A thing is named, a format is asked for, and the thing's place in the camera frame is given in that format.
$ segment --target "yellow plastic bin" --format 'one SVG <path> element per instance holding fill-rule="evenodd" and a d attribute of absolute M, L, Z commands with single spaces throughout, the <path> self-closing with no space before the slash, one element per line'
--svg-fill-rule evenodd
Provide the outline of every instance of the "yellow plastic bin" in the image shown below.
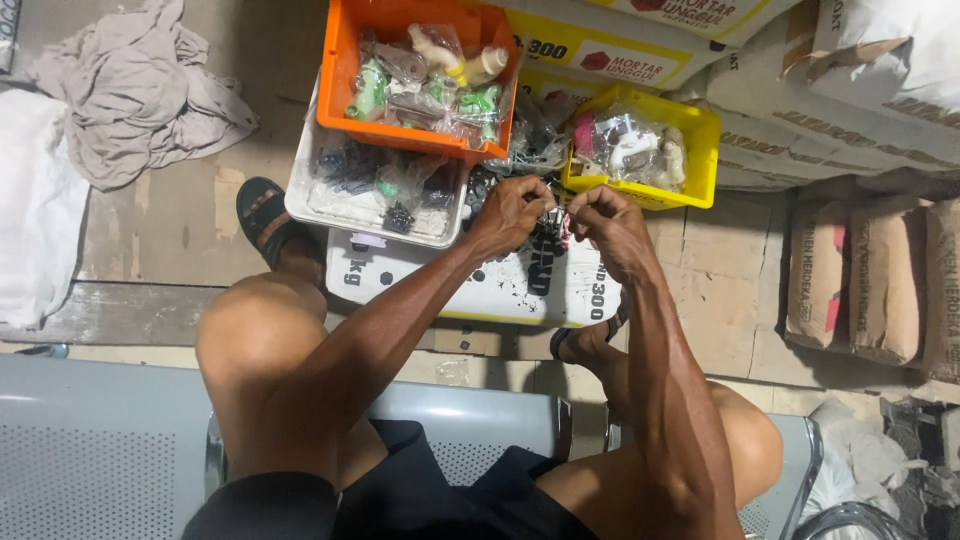
<path fill-rule="evenodd" d="M 699 209 L 712 207 L 717 175 L 717 149 L 720 146 L 720 117 L 713 112 L 674 103 L 625 86 L 615 86 L 603 95 L 587 101 L 577 109 L 576 115 L 595 108 L 608 107 L 621 96 L 633 101 L 650 120 L 669 124 L 684 134 L 684 146 L 686 146 L 684 191 L 674 193 L 634 182 L 612 182 L 608 176 L 572 176 L 570 165 L 573 159 L 573 148 L 570 149 L 570 155 L 561 176 L 564 186 L 577 193 L 583 193 L 600 184 L 607 184 L 629 197 L 641 208 L 650 210 L 685 206 Z"/>

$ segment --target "man's left hand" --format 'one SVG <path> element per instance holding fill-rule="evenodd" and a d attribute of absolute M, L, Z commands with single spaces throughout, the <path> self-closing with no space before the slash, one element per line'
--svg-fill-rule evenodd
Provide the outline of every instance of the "man's left hand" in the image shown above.
<path fill-rule="evenodd" d="M 556 205 L 550 188 L 536 176 L 501 180 L 488 192 L 465 241 L 473 242 L 484 258 L 512 251 Z"/>

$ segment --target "crumpled rag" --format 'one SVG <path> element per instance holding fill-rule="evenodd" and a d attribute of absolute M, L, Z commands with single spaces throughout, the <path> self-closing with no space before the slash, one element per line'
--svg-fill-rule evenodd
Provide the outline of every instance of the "crumpled rag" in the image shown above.
<path fill-rule="evenodd" d="M 109 14 L 28 68 L 39 89 L 69 104 L 70 158 L 100 189 L 220 152 L 259 124 L 236 81 L 203 68 L 209 43 L 180 24 L 183 1 Z"/>
<path fill-rule="evenodd" d="M 0 93 L 0 322 L 37 328 L 63 305 L 90 184 L 67 156 L 67 106 Z"/>

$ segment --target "brown paper cement bag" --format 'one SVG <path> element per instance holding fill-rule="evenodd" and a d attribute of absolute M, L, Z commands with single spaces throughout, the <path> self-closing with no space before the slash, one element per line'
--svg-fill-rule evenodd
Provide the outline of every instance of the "brown paper cement bag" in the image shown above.
<path fill-rule="evenodd" d="M 786 339 L 814 349 L 850 351 L 846 239 L 843 203 L 803 206 L 794 212 Z"/>
<path fill-rule="evenodd" d="M 926 214 L 927 319 L 924 371 L 960 384 L 960 199 L 937 203 Z"/>
<path fill-rule="evenodd" d="M 921 351 L 926 206 L 904 196 L 851 210 L 850 334 L 857 356 L 904 365 Z"/>

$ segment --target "foot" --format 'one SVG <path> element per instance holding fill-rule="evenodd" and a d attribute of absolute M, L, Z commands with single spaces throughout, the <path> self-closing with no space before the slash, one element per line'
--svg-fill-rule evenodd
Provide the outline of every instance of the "foot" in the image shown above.
<path fill-rule="evenodd" d="M 271 197 L 276 195 L 273 189 L 267 190 L 262 197 L 251 205 L 251 210 L 260 208 Z M 293 219 L 290 214 L 283 212 L 274 221 L 271 221 L 263 233 L 256 239 L 257 249 L 262 249 L 270 238 L 270 235 L 284 223 Z M 320 245 L 312 236 L 296 236 L 287 240 L 280 248 L 280 259 L 276 265 L 277 272 L 291 274 L 298 278 L 313 283 L 318 288 L 323 285 L 324 266 L 320 263 Z"/>
<path fill-rule="evenodd" d="M 615 328 L 619 329 L 623 326 L 619 315 L 614 315 L 613 320 Z M 609 335 L 610 324 L 607 321 L 572 330 L 560 343 L 557 350 L 558 356 L 564 363 L 582 365 L 594 371 L 594 368 L 598 367 L 597 362 L 604 358 L 601 351 L 605 347 L 610 347 L 607 341 Z"/>

